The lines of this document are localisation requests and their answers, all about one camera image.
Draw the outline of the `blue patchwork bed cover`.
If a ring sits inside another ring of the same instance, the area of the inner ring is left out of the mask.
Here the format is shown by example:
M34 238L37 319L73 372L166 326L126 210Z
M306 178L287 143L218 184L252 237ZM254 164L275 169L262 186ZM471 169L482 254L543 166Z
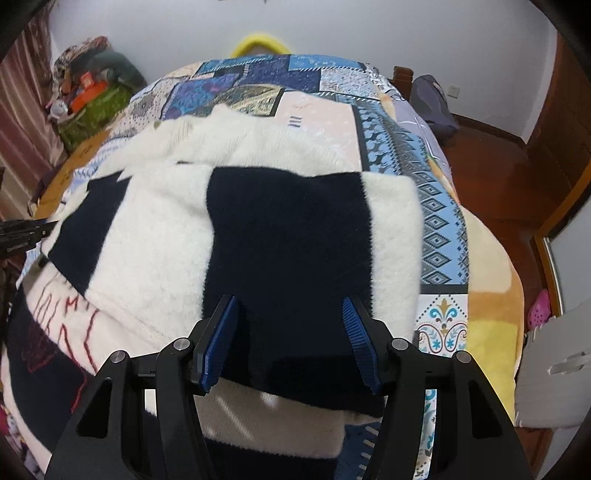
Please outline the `blue patchwork bed cover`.
M442 293L446 288L466 293L469 266L464 219L451 206L444 189L436 186L418 136L394 122L381 105L379 94L390 88L373 68L337 57L264 55L202 63L160 79L133 98L112 137L99 149L95 170L66 203L111 153L146 127L184 116L204 118L215 107L224 106L310 135L331 148L342 165L353 171L412 179L423 212L418 301L423 294ZM156 396L153 390L144 395L142 444L149 450L146 470L154 475L151 479L164 479ZM367 479L363 475L385 412L382 399L380 417L346 425L331 479ZM429 389L420 447L433 447L438 411L437 392Z

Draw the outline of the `pile of clothes and boxes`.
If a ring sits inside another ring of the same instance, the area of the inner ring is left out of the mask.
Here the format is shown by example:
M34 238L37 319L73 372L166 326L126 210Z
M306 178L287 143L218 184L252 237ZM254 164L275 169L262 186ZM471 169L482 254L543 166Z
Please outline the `pile of clothes and boxes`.
M112 48L106 36L64 50L53 64L52 81L52 96L45 109L55 123L69 119L75 111L75 98L96 85L121 85L132 94L147 85L140 71Z

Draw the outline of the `dark bag on bedpost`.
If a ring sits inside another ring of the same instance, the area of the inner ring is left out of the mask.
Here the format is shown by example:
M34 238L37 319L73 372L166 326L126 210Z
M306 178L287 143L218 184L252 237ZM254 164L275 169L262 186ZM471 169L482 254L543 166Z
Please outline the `dark bag on bedpost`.
M422 75L413 81L410 104L439 142L448 141L458 132L459 124L449 109L444 91L432 75Z

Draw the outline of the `yellow curved foam tube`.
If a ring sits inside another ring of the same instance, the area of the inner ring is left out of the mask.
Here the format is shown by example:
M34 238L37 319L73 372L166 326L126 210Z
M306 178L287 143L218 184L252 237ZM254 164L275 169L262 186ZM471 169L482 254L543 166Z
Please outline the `yellow curved foam tube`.
M290 54L287 45L276 39L272 35L256 32L246 35L238 42L235 49L232 50L231 58L238 58L249 55L287 55Z

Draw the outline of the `white and navy fleece sweater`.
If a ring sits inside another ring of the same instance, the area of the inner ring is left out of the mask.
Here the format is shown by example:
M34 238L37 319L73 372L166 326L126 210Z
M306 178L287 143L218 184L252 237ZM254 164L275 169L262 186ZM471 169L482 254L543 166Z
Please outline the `white and navy fleece sweater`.
M380 417L342 303L411 338L423 212L406 176L353 171L269 119L215 107L126 141L56 217L24 276L2 349L5 403L49 465L116 350L161 350L224 295L239 321L197 399L222 479L331 479L345 428Z

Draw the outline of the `brown wooden wardrobe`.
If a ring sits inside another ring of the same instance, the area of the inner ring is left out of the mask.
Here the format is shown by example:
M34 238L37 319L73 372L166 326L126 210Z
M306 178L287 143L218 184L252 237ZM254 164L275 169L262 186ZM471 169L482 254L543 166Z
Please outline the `brown wooden wardrobe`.
M526 305L545 290L550 313L559 316L564 297L550 238L566 226L590 192L590 77L560 33L547 94L525 154L536 181L534 193L526 198L526 240L538 275L536 285L525 288Z

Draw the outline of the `grey plastic folding board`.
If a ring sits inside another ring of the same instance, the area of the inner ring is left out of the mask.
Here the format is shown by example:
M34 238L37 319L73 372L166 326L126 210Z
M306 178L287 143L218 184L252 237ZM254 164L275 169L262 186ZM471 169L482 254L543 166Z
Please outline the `grey plastic folding board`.
M528 334L515 391L516 422L568 428L590 409L590 302Z

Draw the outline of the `striped red curtain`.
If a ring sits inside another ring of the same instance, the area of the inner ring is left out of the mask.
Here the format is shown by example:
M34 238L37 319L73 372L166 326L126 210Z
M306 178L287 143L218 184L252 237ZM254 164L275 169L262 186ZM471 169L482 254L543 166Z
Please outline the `striped red curtain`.
M66 158L47 118L52 96L49 13L33 17L1 62L1 218L28 216L39 181Z

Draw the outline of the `yellow fleece blanket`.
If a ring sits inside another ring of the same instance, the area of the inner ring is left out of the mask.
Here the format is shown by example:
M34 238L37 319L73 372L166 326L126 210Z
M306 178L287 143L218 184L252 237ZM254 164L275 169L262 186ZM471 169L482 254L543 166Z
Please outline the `yellow fleece blanket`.
M462 206L449 163L424 120L395 88L379 94L388 116L416 134L436 186L463 217L469 266L466 293L427 293L419 302L420 348L449 357L466 349L476 357L510 418L515 417L515 374L522 355L524 293L505 248L480 219Z

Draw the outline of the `green fabric laundry basket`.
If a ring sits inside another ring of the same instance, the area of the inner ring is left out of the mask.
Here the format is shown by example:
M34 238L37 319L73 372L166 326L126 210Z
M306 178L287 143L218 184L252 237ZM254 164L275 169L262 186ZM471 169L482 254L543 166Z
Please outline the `green fabric laundry basket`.
M86 103L70 119L57 125L58 134L68 154L84 140L104 129L123 110L131 99L131 92L122 85L106 88Z

